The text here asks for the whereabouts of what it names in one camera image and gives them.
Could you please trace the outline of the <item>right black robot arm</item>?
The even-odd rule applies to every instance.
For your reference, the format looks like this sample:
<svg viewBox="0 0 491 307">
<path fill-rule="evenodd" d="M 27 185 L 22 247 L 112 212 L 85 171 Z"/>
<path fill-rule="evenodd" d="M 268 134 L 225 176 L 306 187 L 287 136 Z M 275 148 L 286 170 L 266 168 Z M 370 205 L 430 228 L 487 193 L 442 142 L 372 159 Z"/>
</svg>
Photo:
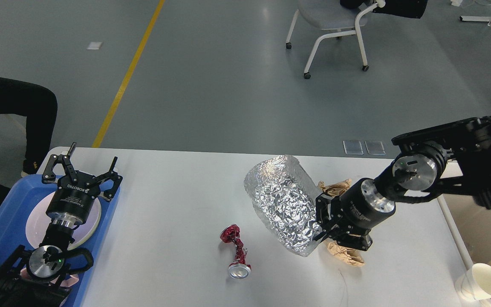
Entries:
<svg viewBox="0 0 491 307">
<path fill-rule="evenodd" d="M 442 194 L 472 196 L 491 210 L 491 116 L 404 133 L 392 143 L 401 153 L 375 179 L 316 198 L 320 229 L 312 241 L 366 251 L 371 229 L 395 213 L 396 203 L 427 203 Z"/>
</svg>

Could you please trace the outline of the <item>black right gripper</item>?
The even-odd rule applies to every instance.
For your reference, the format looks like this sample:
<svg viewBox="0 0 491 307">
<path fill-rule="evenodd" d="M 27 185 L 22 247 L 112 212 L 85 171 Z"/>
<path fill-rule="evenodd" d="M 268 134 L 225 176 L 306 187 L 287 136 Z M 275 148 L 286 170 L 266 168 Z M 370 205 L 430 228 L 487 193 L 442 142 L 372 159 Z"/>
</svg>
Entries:
<svg viewBox="0 0 491 307">
<path fill-rule="evenodd" d="M 315 241 L 329 237 L 339 246 L 359 251 L 372 246 L 370 230 L 396 212 L 395 202 L 382 196 L 374 179 L 369 178 L 360 179 L 340 196 L 324 192 L 316 197 L 315 204 L 316 222 L 321 228 Z"/>
</svg>

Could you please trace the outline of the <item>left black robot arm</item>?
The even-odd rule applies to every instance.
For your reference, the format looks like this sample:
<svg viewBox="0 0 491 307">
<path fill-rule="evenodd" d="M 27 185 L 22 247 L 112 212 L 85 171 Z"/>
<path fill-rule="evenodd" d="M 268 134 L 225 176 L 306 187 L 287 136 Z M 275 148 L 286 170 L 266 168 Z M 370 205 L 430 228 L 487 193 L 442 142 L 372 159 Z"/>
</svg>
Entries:
<svg viewBox="0 0 491 307">
<path fill-rule="evenodd" d="M 79 307 L 123 177 L 74 169 L 67 152 L 20 179 L 0 207 L 0 307 Z"/>
</svg>

